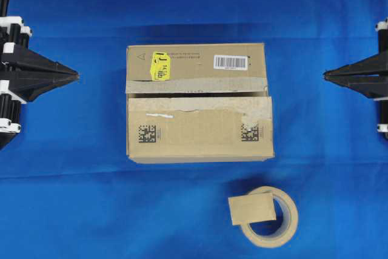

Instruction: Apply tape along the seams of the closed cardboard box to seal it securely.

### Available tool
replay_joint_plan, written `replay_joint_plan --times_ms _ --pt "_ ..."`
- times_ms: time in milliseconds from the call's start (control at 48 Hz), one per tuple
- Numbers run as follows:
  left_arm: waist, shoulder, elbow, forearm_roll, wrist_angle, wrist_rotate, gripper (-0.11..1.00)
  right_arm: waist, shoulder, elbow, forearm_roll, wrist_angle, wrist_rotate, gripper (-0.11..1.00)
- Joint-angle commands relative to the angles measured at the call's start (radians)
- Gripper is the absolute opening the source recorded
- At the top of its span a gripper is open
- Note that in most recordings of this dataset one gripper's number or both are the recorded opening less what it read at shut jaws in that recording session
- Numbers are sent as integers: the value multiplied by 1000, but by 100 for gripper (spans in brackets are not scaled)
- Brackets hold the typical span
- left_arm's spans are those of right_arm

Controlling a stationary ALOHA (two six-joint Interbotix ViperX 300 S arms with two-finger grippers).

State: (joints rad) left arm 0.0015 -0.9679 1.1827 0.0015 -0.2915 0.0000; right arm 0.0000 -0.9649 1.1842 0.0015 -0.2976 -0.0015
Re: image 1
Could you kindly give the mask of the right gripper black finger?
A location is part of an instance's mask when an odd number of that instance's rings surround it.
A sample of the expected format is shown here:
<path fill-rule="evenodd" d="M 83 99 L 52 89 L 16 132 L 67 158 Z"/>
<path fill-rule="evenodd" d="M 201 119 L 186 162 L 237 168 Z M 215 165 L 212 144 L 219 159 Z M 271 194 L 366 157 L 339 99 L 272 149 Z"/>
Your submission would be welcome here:
<path fill-rule="evenodd" d="M 326 81 L 356 91 L 367 98 L 387 97 L 386 76 L 324 76 Z"/>
<path fill-rule="evenodd" d="M 387 52 L 381 52 L 353 64 L 329 70 L 324 76 L 383 75 L 387 73 Z"/>

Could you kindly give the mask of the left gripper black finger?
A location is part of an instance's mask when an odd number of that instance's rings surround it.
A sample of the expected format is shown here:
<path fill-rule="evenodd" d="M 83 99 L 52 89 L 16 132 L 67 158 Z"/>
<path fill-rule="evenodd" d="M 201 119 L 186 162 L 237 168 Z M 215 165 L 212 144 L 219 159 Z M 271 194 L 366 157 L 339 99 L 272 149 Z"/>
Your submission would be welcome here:
<path fill-rule="evenodd" d="M 24 101 L 32 102 L 40 95 L 79 79 L 79 75 L 62 73 L 29 73 L 12 80 L 12 92 Z"/>
<path fill-rule="evenodd" d="M 13 45 L 12 72 L 42 73 L 47 76 L 78 78 L 79 73 L 57 61 L 52 61 L 26 47 Z"/>

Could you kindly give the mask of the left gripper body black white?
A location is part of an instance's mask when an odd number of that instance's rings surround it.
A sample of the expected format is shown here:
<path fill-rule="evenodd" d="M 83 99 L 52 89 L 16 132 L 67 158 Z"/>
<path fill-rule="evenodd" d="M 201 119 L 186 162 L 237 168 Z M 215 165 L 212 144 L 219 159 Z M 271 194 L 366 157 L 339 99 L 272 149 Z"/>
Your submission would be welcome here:
<path fill-rule="evenodd" d="M 24 25 L 20 16 L 1 17 L 1 133 L 21 131 L 21 106 L 26 103 L 26 100 L 11 88 L 20 68 L 6 61 L 5 56 L 14 53 L 17 45 L 28 48 L 31 36 L 31 28 Z"/>

